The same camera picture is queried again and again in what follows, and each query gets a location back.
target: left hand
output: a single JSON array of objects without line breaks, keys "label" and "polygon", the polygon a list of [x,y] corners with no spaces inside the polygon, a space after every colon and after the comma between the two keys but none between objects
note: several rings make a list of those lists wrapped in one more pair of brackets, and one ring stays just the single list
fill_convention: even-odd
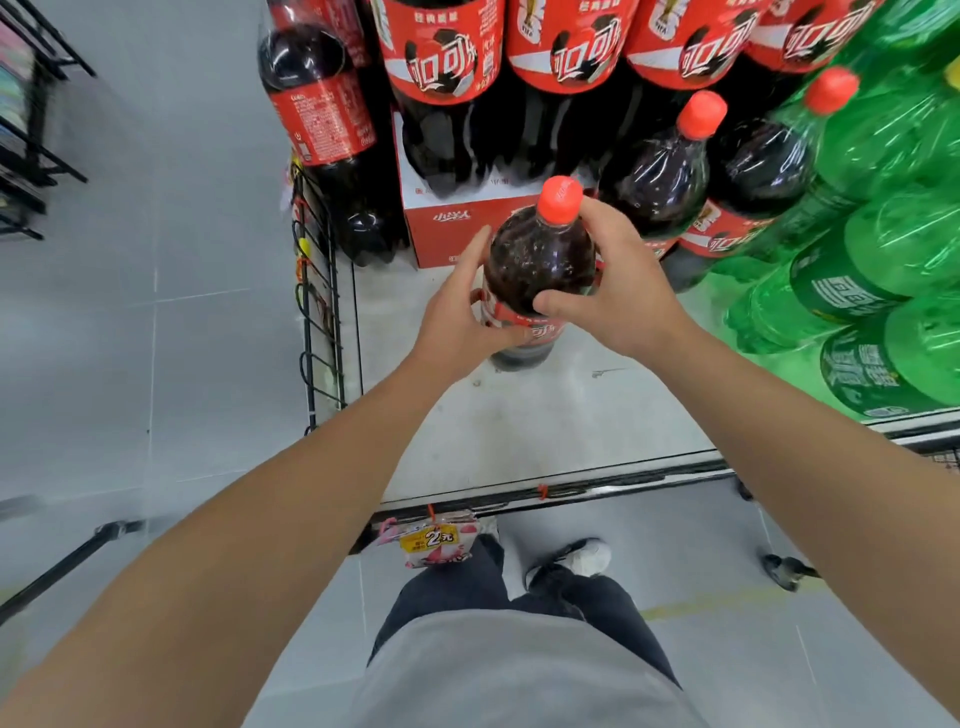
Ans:
[{"label": "left hand", "polygon": [[490,235],[487,225],[473,236],[453,273],[430,299],[408,357],[436,373],[445,386],[468,376],[488,356],[533,340],[529,328],[485,327],[470,309],[480,301],[480,290],[471,289],[487,257]]}]

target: cardboard box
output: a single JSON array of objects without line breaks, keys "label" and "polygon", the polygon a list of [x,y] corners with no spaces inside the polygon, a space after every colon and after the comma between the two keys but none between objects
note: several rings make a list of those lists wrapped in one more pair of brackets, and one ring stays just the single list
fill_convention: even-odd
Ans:
[{"label": "cardboard box", "polygon": [[494,230],[516,210],[536,203],[543,180],[514,185],[499,170],[479,188],[438,198],[418,175],[403,151],[403,120],[394,113],[394,141],[400,173],[403,213],[421,268],[453,265],[483,226]]}]

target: yellow price label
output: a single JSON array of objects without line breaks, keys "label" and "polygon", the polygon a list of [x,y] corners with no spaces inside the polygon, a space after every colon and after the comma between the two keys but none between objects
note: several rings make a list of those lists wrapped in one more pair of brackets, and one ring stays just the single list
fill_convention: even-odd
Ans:
[{"label": "yellow price label", "polygon": [[400,548],[407,553],[429,551],[437,546],[460,543],[460,532],[452,523],[429,525],[420,531],[400,536]]}]

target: leg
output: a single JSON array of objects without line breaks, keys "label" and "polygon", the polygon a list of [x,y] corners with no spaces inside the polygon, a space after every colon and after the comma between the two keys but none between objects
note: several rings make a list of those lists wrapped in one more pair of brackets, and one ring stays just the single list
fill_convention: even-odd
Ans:
[{"label": "leg", "polygon": [[503,583],[503,546],[482,533],[473,542],[470,558],[460,564],[428,567],[400,591],[373,642],[370,659],[407,622],[435,612],[458,609],[507,609],[510,599]]},{"label": "leg", "polygon": [[610,562],[610,548],[599,539],[585,539],[571,544],[550,562],[528,574],[528,591],[533,599],[518,605],[540,605],[544,600],[560,601],[567,614],[579,616],[590,626],[622,644],[648,665],[669,678],[678,687],[673,668],[663,653],[657,638],[640,616],[629,594],[608,576],[600,572]]}]

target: tiled floor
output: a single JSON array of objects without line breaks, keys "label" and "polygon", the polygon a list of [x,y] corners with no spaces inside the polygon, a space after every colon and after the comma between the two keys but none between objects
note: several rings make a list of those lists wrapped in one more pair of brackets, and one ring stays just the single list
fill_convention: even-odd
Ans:
[{"label": "tiled floor", "polygon": [[[0,692],[150,539],[296,440],[287,142],[254,72],[260,0],[44,0],[100,71],[62,89],[63,181],[43,243],[0,242],[0,595],[115,519],[149,518],[0,629]],[[575,538],[611,574],[715,726],[950,726],[825,590],[789,597],[756,554],[792,546],[729,484],[504,517],[506,578]],[[396,594],[397,550],[347,559],[284,652],[252,726],[341,723]]]}]

